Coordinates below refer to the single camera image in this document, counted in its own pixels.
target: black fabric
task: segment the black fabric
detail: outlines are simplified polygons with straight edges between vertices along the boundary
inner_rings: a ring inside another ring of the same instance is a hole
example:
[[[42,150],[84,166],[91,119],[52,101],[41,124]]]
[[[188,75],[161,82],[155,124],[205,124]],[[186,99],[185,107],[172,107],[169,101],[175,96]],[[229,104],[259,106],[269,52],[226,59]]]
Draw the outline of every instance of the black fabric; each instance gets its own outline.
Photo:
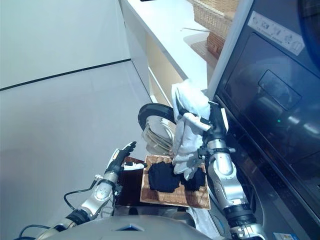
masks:
[[[184,185],[186,190],[197,191],[201,186],[205,186],[205,177],[206,174],[202,171],[202,168],[198,167],[193,178],[189,179],[188,181],[185,180],[184,175],[181,174],[181,184]]]
[[[152,164],[148,171],[148,179],[151,190],[164,193],[173,193],[179,182],[185,186],[186,190],[197,191],[200,186],[205,186],[206,174],[198,167],[192,179],[185,180],[183,173],[174,174],[174,166],[164,161]]]
[[[180,182],[180,176],[174,174],[174,166],[164,161],[151,165],[148,179],[151,190],[164,193],[173,193]]]

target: wall baseboard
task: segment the wall baseboard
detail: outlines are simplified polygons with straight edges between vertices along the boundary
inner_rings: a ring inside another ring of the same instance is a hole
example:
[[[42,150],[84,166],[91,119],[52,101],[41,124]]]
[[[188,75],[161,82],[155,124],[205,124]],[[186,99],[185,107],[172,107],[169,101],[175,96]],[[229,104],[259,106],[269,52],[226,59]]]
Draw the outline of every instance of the wall baseboard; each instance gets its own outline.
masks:
[[[101,67],[105,67],[105,66],[109,66],[109,65],[114,65],[114,64],[120,64],[120,63],[128,62],[128,61],[131,61],[131,58],[123,59],[123,60],[120,60],[120,61],[113,61],[113,62],[109,62],[109,63],[97,65],[97,66],[85,67],[85,68],[81,68],[81,69],[78,69],[78,70],[73,70],[73,71],[68,71],[68,72],[64,72],[64,73],[59,73],[59,74],[52,75],[52,76],[46,76],[46,77],[38,78],[38,79],[35,79],[35,80],[26,81],[26,82],[18,83],[18,84],[15,84],[15,85],[11,85],[11,86],[6,86],[6,87],[3,87],[3,88],[0,88],[0,92],[1,92],[1,91],[4,91],[4,90],[8,90],[8,89],[15,88],[15,87],[19,87],[19,86],[23,86],[23,85],[32,84],[32,83],[40,82],[40,81],[47,80],[47,79],[52,79],[52,78],[60,77],[60,76],[67,75],[67,74],[74,74],[74,73],[81,72],[81,71],[85,71],[85,70],[101,68]]]

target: label sticker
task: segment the label sticker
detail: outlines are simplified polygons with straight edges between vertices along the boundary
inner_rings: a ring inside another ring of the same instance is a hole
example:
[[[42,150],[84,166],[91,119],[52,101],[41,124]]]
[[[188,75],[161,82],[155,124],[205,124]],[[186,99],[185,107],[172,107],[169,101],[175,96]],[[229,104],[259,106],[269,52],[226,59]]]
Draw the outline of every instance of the label sticker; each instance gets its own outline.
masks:
[[[251,14],[248,26],[289,50],[296,56],[298,56],[305,47],[305,43],[301,35],[255,11]]]
[[[294,233],[278,233],[274,232],[273,233],[275,240],[299,240],[297,235]]]

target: wicker tray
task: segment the wicker tray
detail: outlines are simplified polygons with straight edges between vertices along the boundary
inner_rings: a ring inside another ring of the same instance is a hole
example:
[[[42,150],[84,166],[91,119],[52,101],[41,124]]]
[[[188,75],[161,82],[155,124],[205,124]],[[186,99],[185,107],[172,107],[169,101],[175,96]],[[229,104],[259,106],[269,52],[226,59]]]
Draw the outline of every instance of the wicker tray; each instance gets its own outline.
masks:
[[[198,191],[186,190],[185,186],[182,184],[180,184],[180,186],[172,193],[151,190],[148,177],[149,168],[151,164],[160,163],[162,161],[171,163],[172,160],[169,156],[162,155],[147,155],[145,157],[145,162],[148,167],[144,169],[142,175],[140,202],[210,209],[207,177],[205,177],[205,186],[201,186]],[[201,167],[202,170],[206,172],[205,165],[202,164]]]

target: white countertop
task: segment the white countertop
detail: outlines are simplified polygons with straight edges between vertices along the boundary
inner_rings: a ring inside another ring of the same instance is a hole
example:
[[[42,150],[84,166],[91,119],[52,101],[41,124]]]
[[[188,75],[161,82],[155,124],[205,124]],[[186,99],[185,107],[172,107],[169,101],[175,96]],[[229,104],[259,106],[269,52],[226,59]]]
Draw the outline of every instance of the white countertop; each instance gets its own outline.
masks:
[[[182,79],[192,79],[201,90],[208,87],[207,62],[185,38],[205,30],[194,21],[193,6],[187,0],[126,0],[133,14],[160,47]],[[209,33],[202,34],[203,41]]]

